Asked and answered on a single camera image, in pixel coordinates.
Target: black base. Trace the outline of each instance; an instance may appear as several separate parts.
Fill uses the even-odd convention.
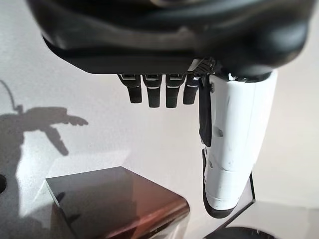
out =
[[[208,200],[207,200],[207,197],[206,197],[205,184],[203,184],[203,199],[204,199],[204,205],[205,205],[206,211],[213,218],[217,218],[217,219],[226,218],[232,213],[232,211],[235,208],[234,207],[234,208],[231,208],[231,209],[228,209],[228,210],[216,210],[216,209],[212,208],[210,206],[210,204],[208,203]]]
[[[269,235],[257,229],[234,227],[223,228],[216,230],[212,234],[205,236],[206,239],[275,239],[274,236]]]
[[[0,193],[2,193],[6,188],[6,178],[0,174]]]

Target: white wall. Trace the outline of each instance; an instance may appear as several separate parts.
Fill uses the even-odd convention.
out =
[[[309,41],[279,70],[268,129],[254,168],[258,200],[319,208],[319,11]]]
[[[318,225],[319,210],[257,202],[229,226],[259,229],[278,239],[316,239]]]

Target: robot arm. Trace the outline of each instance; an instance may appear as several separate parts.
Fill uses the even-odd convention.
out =
[[[258,158],[276,81],[275,70],[253,82],[210,75],[200,84],[203,199],[212,217],[228,216],[238,203]]]
[[[315,0],[27,0],[46,45],[94,74],[118,74],[132,103],[185,104],[199,89],[207,212],[228,216],[257,160],[276,68],[302,50]]]

